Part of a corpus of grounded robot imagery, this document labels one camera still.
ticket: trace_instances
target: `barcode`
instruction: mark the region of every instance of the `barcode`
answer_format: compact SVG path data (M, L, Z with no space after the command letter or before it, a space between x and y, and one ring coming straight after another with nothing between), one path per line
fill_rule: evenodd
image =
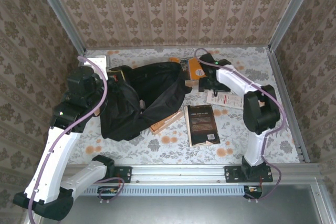
M215 134L209 134L208 135L208 140L213 140L215 139Z

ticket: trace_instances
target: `gray floor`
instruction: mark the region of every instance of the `gray floor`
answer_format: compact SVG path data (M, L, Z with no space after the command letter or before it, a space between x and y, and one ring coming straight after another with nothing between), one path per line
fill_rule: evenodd
M61 224L260 224L321 223L307 186L280 186L259 203L243 197L130 197L109 204L79 197Z

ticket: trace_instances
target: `black fabric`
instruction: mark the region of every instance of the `black fabric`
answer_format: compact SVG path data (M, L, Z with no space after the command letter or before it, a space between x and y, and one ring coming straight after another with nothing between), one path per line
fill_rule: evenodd
M182 67L176 62L160 62L131 69L121 66L125 81L109 76L107 106L100 114L101 134L116 141L131 140L152 124L177 112L185 94ZM140 100L146 109L141 112Z

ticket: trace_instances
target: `table surface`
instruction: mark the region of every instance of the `table surface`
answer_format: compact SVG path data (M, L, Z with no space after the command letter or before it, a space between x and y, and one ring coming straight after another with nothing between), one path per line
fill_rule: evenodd
M154 62L167 61L169 57L190 58L194 48L127 49L87 51L86 57L108 56L109 66L128 65L133 68ZM280 96L265 48L208 48L216 60L229 60L239 72L252 81L270 84ZM206 103L206 93L194 87L183 105ZM100 118L92 118L74 147L69 164L87 164L98 154L113 158L118 165L144 164L239 164L247 148L248 130L243 123L243 111L213 105L220 144L189 147L185 118L182 117L158 135L149 129L131 141L117 142L103 139ZM272 163L298 163L299 158L289 127L271 135L265 151Z

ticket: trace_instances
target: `wall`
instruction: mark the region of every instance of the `wall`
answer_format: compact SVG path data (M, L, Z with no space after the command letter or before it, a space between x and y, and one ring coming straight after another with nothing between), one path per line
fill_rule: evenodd
M61 0L87 48L267 44L290 0Z
M336 202L336 0L304 0L276 50L312 162Z
M0 0L0 223L33 176L77 55L47 0Z

